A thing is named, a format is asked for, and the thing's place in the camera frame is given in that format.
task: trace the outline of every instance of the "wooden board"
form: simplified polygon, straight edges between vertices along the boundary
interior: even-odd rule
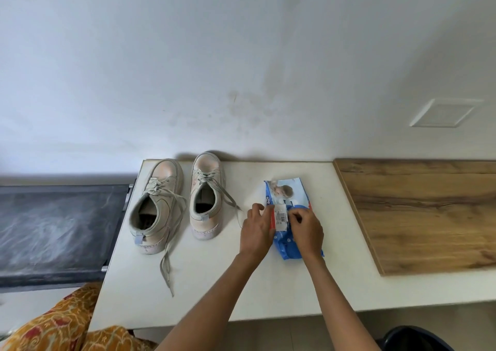
[[[496,266],[496,162],[337,159],[381,275]]]

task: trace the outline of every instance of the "tabletop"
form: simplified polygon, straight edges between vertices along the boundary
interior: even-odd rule
[[[212,240],[193,237],[184,215],[170,256],[172,297],[159,270],[162,253],[140,254],[129,231],[130,209],[157,160],[145,160],[124,219],[89,330],[175,325],[239,251],[244,216],[223,206],[224,225]],[[334,279],[356,311],[496,300],[496,270],[381,277],[330,162],[224,162],[226,189],[243,210],[265,202],[264,180],[300,177],[324,228],[323,251]],[[190,162],[182,162],[189,197]],[[230,321],[320,314],[302,260],[282,260],[274,246],[253,273]]]

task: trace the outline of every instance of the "sneaker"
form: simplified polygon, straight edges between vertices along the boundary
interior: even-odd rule
[[[193,235],[208,240],[220,232],[223,195],[230,199],[226,204],[239,209],[224,189],[226,177],[219,158],[211,152],[198,155],[193,163],[189,218]]]
[[[183,170],[179,163],[173,159],[160,160],[152,169],[145,191],[129,216],[134,244],[141,253],[159,253],[172,240],[185,210],[186,200],[180,195],[182,189]],[[173,220],[176,203],[181,213]]]

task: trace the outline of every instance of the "shoe insole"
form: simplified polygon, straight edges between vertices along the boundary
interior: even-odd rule
[[[157,217],[157,207],[150,198],[146,198],[138,211],[140,229],[148,229],[152,227]]]
[[[204,213],[212,209],[215,204],[215,193],[210,185],[204,185],[196,195],[195,211],[197,213]]]

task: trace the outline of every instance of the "ceiling vent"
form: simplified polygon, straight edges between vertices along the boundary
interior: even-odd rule
[[[457,128],[475,107],[484,103],[479,99],[432,99],[410,123],[419,128]]]

